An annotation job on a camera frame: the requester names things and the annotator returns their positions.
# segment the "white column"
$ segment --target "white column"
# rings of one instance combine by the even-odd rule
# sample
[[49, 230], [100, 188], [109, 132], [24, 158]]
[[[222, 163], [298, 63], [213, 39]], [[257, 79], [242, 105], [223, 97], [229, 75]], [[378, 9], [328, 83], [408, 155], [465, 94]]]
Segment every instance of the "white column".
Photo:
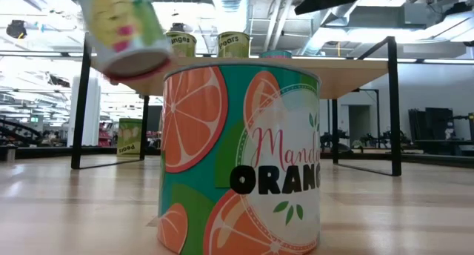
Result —
[[[87, 86], [86, 111], [84, 115], [84, 132], [82, 134], [82, 144], [95, 146], [99, 143], [99, 122], [100, 122], [100, 102], [101, 102], [101, 74], [90, 69], [89, 84]], [[73, 145], [74, 130], [76, 123], [76, 107], [79, 95], [80, 76], [74, 76], [72, 81], [71, 110], [69, 120], [69, 130], [67, 134], [67, 146]]]

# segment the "ceiling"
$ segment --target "ceiling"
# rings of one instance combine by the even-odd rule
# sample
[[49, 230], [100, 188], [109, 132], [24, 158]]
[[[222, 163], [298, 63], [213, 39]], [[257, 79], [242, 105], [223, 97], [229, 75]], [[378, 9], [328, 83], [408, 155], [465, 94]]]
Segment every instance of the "ceiling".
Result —
[[[297, 16], [293, 10], [301, 0], [153, 1], [163, 28], [170, 29], [174, 22], [186, 24], [185, 30], [198, 40], [197, 53], [216, 53], [217, 35], [228, 30], [249, 33], [253, 55], [277, 49], [305, 56], [356, 57], [385, 36], [395, 34], [397, 40], [400, 39], [398, 55], [401, 58], [456, 58], [465, 53], [465, 46], [463, 41], [453, 40], [461, 34], [472, 36], [469, 41], [474, 40], [474, 18], [470, 19], [472, 23], [466, 22], [465, 27], [457, 27], [455, 36], [433, 33], [434, 29], [429, 31], [454, 3], [471, 0], [359, 0], [353, 12], [347, 15], [349, 19], [344, 26], [329, 26], [331, 23], [323, 26], [327, 16], [323, 11]], [[8, 24], [14, 19], [26, 21], [25, 39], [14, 39], [6, 34]], [[404, 41], [399, 34], [407, 31], [411, 37]], [[73, 0], [0, 0], [0, 52], [81, 53], [83, 42], [81, 9]], [[374, 56], [386, 54], [387, 51], [381, 49]], [[0, 114], [12, 110], [25, 112], [26, 105], [32, 106], [28, 108], [31, 113], [67, 116], [70, 88], [58, 86], [58, 82], [51, 80], [70, 84], [80, 69], [80, 57], [26, 58], [1, 57], [0, 54]], [[133, 90], [123, 85], [112, 86], [106, 81], [101, 82], [101, 86], [102, 91], [109, 93], [102, 95], [103, 119], [141, 115], [141, 109], [136, 106], [142, 101]], [[12, 89], [44, 92], [19, 94], [9, 91]], [[158, 97], [152, 102], [162, 103]]]

